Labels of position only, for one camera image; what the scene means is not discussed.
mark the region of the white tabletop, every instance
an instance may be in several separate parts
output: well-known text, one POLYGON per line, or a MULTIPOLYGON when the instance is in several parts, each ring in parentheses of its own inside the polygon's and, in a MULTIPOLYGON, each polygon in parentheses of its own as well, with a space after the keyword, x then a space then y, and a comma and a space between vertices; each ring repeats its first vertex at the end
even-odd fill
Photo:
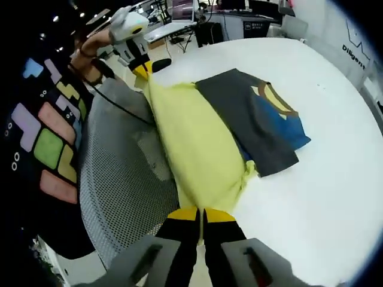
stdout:
POLYGON ((300 162, 253 178, 233 215, 311 285, 336 286, 364 265, 383 228, 383 137, 351 83, 299 41, 243 39, 190 51, 155 74, 165 86, 237 68, 270 81, 312 139, 300 162))

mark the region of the floor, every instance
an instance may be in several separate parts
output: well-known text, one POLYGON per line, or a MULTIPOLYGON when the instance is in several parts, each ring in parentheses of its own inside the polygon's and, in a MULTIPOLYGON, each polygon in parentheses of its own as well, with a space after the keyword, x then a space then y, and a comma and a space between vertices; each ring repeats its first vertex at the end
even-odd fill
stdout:
MULTIPOLYGON (((185 36, 185 41, 181 43, 185 47, 186 40, 189 36, 185 36)), ((195 36, 190 38, 191 42, 188 44, 186 53, 198 49, 197 41, 195 36)), ((171 58, 173 62, 177 61, 183 55, 182 48, 178 45, 172 45, 169 40, 166 40, 167 45, 161 45, 155 49, 149 51, 149 57, 154 62, 164 58, 171 58)), ((107 60, 109 66, 113 71, 121 78, 126 81, 130 88, 134 88, 136 76, 128 69, 123 67, 118 62, 118 57, 113 55, 107 60)), ((146 277, 144 277, 138 286, 144 286, 146 277)), ((211 287, 210 276, 208 268, 205 264, 205 247, 197 246, 197 263, 194 266, 194 272, 190 279, 189 287, 211 287)))

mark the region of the person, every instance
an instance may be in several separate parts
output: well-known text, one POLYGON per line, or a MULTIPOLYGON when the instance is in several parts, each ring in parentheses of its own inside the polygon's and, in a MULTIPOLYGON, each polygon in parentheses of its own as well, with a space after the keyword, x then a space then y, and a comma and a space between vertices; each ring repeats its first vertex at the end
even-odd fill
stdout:
POLYGON ((75 51, 71 56, 69 69, 83 80, 88 91, 93 94, 95 93, 93 87, 99 88, 106 78, 121 80, 104 59, 99 59, 97 56, 98 49, 111 44, 109 29, 102 30, 89 38, 86 38, 81 31, 75 34, 75 51))

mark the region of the mesh chair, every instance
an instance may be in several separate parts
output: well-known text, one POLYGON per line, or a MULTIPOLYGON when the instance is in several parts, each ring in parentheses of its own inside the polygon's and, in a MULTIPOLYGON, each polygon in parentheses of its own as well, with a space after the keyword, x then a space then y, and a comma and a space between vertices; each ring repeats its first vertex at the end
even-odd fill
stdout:
POLYGON ((89 237, 108 268, 118 253, 178 208, 178 195, 144 95, 113 79, 101 92, 153 124, 100 96, 93 100, 81 147, 80 205, 89 237))

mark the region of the office equipment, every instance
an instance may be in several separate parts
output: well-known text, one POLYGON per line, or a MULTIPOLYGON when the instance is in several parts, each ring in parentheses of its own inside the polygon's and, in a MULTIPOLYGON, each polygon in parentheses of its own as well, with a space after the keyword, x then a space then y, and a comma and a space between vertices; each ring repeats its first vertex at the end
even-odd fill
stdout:
POLYGON ((279 1, 279 13, 281 13, 282 15, 290 15, 295 17, 293 6, 290 4, 289 0, 279 1))
POLYGON ((220 23, 208 22, 198 25, 196 26, 195 33, 199 48, 203 45, 213 45, 224 41, 222 25, 220 23))
POLYGON ((279 12, 278 4, 249 0, 249 8, 256 15, 270 17, 282 23, 282 14, 279 12))
POLYGON ((266 37, 270 27, 270 22, 244 21, 244 38, 266 37))
POLYGON ((194 22, 195 0, 173 0, 172 22, 146 34, 144 38, 152 43, 172 33, 196 25, 194 22))
POLYGON ((245 0, 222 0, 222 10, 246 9, 245 0))
POLYGON ((299 40, 306 36, 308 26, 307 22, 301 19, 285 15, 282 21, 281 32, 286 38, 299 40))
POLYGON ((271 23, 280 28, 282 20, 258 16, 252 12, 233 10, 215 11, 209 22, 221 24, 224 41, 230 41, 244 38, 266 37, 268 30, 266 29, 265 32, 260 30, 263 30, 265 27, 268 28, 271 23), (256 27, 254 27, 254 30, 257 29, 257 31, 253 31, 253 27, 251 25, 250 27, 248 25, 244 26, 244 22, 261 24, 257 24, 256 27))

